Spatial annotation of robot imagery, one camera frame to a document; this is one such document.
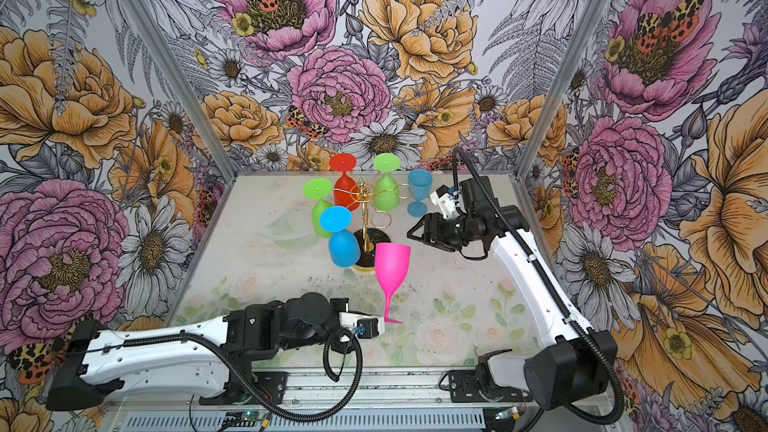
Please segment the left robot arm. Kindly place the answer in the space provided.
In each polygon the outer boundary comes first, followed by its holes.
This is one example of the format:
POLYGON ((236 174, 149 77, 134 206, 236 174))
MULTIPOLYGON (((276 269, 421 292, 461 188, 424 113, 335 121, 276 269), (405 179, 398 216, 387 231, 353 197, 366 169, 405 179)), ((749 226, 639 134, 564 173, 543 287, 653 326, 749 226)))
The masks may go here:
POLYGON ((362 379, 362 341, 385 330, 381 317, 352 311, 345 298, 308 292, 287 301, 253 304, 206 321, 148 331, 115 331, 100 322, 78 324, 55 373, 46 408, 77 411, 141 393, 190 392, 205 404, 225 405, 241 394, 272 415, 314 423, 338 414, 362 379), (353 354, 355 371, 345 395, 330 408, 298 413, 281 407, 259 386, 256 362, 281 351, 319 346, 326 376, 333 382, 330 355, 353 354))

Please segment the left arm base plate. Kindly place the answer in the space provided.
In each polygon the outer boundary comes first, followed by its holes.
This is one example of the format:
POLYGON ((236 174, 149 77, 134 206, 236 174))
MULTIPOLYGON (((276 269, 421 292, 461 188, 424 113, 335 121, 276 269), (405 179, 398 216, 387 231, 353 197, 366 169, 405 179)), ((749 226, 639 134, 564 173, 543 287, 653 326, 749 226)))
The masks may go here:
MULTIPOLYGON (((281 405, 287 387, 287 372, 253 372, 253 382, 270 402, 281 405)), ((200 398, 202 406, 256 405, 260 402, 234 377, 225 383, 224 391, 211 397, 200 398)))

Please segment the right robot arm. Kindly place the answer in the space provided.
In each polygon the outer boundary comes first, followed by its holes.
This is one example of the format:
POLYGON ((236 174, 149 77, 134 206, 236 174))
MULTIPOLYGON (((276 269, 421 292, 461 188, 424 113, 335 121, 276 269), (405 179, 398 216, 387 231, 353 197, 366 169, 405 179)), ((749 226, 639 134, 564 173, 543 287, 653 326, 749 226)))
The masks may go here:
POLYGON ((568 298, 541 257, 520 209, 503 206, 488 177, 480 174, 466 151, 457 146, 451 167, 465 165, 470 178, 455 178, 431 195, 437 211, 408 230, 409 239, 426 246, 462 253, 474 242, 483 259, 495 260, 509 275, 532 316, 539 351, 521 355, 501 349, 481 355, 467 378, 451 376, 455 400, 479 396, 501 402, 507 396, 531 400, 536 418, 564 408, 600 426, 617 423, 625 411, 624 393, 615 370, 616 341, 596 330, 568 298))

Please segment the pink wine glass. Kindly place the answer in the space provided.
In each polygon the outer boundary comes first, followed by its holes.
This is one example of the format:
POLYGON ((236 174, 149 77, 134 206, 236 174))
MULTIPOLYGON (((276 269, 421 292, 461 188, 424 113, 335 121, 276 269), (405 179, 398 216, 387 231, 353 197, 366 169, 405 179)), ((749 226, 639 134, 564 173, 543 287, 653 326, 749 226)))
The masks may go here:
POLYGON ((375 249, 375 273, 385 297, 384 320, 399 324, 390 318, 391 302, 404 283, 410 267, 411 248, 397 243, 379 243, 375 249))

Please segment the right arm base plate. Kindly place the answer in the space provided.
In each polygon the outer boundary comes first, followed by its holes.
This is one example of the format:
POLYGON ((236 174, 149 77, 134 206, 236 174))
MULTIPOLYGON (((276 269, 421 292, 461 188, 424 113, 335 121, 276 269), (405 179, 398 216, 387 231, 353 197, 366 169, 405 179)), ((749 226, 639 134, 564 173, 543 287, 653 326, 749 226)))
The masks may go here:
POLYGON ((496 387, 475 370, 450 370, 439 387, 449 393, 452 403, 522 403, 532 399, 528 391, 496 387))

